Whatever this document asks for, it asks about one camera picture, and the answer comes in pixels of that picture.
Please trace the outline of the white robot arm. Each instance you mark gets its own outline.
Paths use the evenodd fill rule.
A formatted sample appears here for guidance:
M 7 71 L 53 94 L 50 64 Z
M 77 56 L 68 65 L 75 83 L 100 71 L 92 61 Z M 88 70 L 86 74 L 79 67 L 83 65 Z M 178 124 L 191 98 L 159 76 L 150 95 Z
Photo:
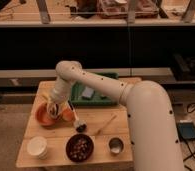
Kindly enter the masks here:
M 59 115 L 72 85 L 79 82 L 126 107 L 135 171 L 185 171 L 171 101 L 160 84 L 97 75 L 77 61 L 59 62 L 56 75 L 47 105 L 51 117 Z

